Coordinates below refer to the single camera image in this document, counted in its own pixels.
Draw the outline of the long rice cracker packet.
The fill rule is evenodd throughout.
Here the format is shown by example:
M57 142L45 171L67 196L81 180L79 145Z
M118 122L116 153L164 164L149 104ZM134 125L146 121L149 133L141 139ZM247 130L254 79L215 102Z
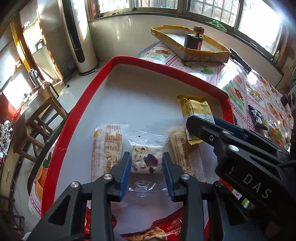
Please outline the long rice cracker packet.
M170 128L168 136L173 148L175 164L179 165L185 174L195 177L198 181L207 182L199 145L189 144L185 127Z

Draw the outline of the wooden stool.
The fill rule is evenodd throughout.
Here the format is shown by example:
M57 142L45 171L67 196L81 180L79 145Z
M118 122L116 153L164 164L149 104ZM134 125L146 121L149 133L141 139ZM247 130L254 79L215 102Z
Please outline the wooden stool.
M32 162L39 156L37 149L44 149L53 129L49 124L58 116L68 115L58 101L59 94L52 83L45 82L22 108L12 138L13 152Z

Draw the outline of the yellow cardboard box lid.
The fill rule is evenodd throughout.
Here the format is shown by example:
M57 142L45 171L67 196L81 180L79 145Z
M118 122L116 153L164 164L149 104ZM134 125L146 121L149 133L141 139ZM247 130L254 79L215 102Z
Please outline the yellow cardboard box lid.
M151 34L169 47L181 60L228 62L231 51L220 42L205 35L205 29L163 25L152 27Z

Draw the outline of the nougat candy clear packet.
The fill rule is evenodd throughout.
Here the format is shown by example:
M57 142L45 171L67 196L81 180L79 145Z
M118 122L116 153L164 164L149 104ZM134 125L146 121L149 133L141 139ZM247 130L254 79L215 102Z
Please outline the nougat candy clear packet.
M169 138L144 131L127 132L130 144L131 181L129 191L140 197L166 191L163 172L163 155Z

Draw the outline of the green cloth on sill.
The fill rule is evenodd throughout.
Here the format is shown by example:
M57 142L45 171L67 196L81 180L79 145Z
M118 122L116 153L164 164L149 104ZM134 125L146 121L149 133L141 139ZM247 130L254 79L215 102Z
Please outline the green cloth on sill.
M211 25L212 27L216 28L217 30L220 30L223 33L227 32L227 29L217 20L212 20L210 22L208 22L209 25Z

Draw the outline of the steel electric kettle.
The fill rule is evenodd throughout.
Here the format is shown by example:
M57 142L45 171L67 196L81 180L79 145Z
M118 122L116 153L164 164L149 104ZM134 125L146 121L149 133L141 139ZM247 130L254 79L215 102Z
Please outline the steel electric kettle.
M41 78L39 77L37 70L31 69L29 71L29 77L37 89L39 89L42 86L43 82L41 81Z

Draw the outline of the fried twist snack packet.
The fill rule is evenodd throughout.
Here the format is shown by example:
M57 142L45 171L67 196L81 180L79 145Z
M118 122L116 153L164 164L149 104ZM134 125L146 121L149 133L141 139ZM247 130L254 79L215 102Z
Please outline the fried twist snack packet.
M280 121L268 120L268 138L286 150L290 147L290 137Z

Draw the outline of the dark jar with cork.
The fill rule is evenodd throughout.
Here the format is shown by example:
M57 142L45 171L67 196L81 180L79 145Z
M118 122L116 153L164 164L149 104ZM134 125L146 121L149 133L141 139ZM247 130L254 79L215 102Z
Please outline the dark jar with cork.
M185 33L184 47L189 49L201 50L205 29L203 27L194 26L193 31L194 33L191 33L189 31Z

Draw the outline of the fruit flower patterned tablecloth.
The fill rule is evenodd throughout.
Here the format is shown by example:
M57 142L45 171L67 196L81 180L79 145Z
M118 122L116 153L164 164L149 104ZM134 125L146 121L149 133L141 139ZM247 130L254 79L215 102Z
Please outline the fruit flower patterned tablecloth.
M280 121L291 137L293 117L288 105L280 101L282 97L267 80L257 72L249 74L233 59L222 63L185 63L163 43L155 43L136 55L140 59L167 65L199 77L224 90L229 98L237 126L257 130L268 137L268 130L257 129L250 117L248 105L262 113L266 121Z

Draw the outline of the black small snack packet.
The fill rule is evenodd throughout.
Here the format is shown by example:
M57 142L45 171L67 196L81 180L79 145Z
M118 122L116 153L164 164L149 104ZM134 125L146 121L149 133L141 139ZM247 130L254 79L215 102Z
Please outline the black small snack packet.
M257 129L267 131L268 124L267 124L266 119L262 115L262 113L251 105L248 105L248 110L249 110L249 114L250 114L250 117L251 117L251 120L252 120L254 126Z

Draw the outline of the red chip bag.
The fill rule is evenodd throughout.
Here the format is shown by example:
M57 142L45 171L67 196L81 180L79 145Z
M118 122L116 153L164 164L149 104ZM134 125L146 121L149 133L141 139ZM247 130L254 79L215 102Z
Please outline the red chip bag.
M150 228L120 236L125 240L180 240L183 208L179 208L169 216L154 221Z

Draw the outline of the white tower air conditioner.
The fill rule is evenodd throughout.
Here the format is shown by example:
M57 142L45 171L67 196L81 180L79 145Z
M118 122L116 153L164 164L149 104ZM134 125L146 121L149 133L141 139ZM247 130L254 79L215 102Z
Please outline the white tower air conditioner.
M58 1L63 26L73 59L80 75L94 72L99 63L88 26L85 1Z

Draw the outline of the black flashlight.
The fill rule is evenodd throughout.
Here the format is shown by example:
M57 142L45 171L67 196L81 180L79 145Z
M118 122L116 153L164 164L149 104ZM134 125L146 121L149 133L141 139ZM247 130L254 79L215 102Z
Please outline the black flashlight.
M239 63L245 71L249 74L252 71L251 66L234 50L230 49L231 55L230 57L235 60L237 63Z

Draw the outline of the red rimmed white tray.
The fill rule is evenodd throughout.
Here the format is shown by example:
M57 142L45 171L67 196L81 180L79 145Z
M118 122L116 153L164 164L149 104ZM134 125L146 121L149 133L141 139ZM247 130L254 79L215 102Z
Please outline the red rimmed white tray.
M183 71L133 57L111 59L72 109L49 165L42 209L74 181L91 180L93 132L100 125L126 124L128 131L166 134L184 119L177 96L206 97L214 116L233 122L227 94Z

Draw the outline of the yellow snack packet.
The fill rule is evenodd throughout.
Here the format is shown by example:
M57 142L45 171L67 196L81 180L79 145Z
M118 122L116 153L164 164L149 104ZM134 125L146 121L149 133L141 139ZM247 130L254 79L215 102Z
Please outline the yellow snack packet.
M205 97L180 94L177 99L180 101L185 124L187 119L193 115L215 124L213 114Z

